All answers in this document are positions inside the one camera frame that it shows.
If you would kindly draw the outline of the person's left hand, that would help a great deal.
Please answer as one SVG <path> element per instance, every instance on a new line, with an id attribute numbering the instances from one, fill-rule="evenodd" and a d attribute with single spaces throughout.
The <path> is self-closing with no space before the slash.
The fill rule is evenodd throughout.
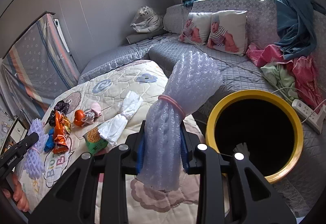
<path id="1" fill-rule="evenodd" d="M 22 189 L 22 185 L 18 180 L 15 173 L 11 173 L 9 177 L 14 185 L 13 200 L 17 202 L 17 208 L 22 212 L 29 211 L 29 201 L 26 197 L 25 192 Z"/>

